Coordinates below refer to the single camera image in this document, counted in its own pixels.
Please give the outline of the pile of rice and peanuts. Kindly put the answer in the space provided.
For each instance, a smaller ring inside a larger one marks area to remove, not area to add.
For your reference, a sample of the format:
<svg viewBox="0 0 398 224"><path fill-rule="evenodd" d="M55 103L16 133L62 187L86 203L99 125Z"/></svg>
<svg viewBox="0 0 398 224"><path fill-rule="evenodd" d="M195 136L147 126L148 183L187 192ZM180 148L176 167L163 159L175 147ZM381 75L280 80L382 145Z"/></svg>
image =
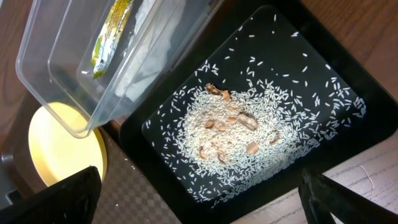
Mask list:
<svg viewBox="0 0 398 224"><path fill-rule="evenodd" d="M365 101L276 9L233 32L143 125L197 203L276 175L364 118Z"/></svg>

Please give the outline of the white paper napkin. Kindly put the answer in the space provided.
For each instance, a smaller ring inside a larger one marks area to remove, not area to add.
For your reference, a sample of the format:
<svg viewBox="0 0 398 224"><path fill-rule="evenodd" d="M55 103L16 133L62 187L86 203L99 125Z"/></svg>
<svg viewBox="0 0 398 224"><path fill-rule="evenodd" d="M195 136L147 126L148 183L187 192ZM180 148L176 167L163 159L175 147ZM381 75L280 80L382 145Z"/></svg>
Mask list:
<svg viewBox="0 0 398 224"><path fill-rule="evenodd" d="M118 97L126 95L131 101L136 101L164 69L167 52L172 47L172 34L181 21L186 3L165 0L164 5L160 6L154 26L139 45L127 72L116 87L115 94Z"/></svg>

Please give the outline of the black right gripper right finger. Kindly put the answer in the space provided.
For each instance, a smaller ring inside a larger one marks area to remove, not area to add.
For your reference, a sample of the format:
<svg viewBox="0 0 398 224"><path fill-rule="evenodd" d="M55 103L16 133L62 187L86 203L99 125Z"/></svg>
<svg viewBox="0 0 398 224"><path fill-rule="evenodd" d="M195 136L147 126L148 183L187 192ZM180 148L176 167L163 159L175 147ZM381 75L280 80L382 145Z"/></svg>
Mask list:
<svg viewBox="0 0 398 224"><path fill-rule="evenodd" d="M334 217L343 223L397 223L396 213L308 169L298 192L309 224L334 223Z"/></svg>

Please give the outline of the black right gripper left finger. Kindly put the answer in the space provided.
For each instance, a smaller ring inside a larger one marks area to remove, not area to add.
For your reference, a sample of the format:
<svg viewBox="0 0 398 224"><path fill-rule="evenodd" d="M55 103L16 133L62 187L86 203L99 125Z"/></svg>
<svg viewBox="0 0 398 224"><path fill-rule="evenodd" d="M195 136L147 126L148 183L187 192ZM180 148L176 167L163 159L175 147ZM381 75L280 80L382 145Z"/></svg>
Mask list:
<svg viewBox="0 0 398 224"><path fill-rule="evenodd" d="M98 169L89 166L27 199L2 209L1 224L91 223L101 186Z"/></svg>

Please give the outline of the green snack wrapper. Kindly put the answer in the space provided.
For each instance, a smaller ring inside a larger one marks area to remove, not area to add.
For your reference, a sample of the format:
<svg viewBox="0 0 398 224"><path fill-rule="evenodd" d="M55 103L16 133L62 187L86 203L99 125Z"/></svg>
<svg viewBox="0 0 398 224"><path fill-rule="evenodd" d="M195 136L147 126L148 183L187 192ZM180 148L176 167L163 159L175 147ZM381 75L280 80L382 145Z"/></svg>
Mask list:
<svg viewBox="0 0 398 224"><path fill-rule="evenodd" d="M134 0L115 0L111 6L90 59L93 79L103 76L109 66L133 5Z"/></svg>

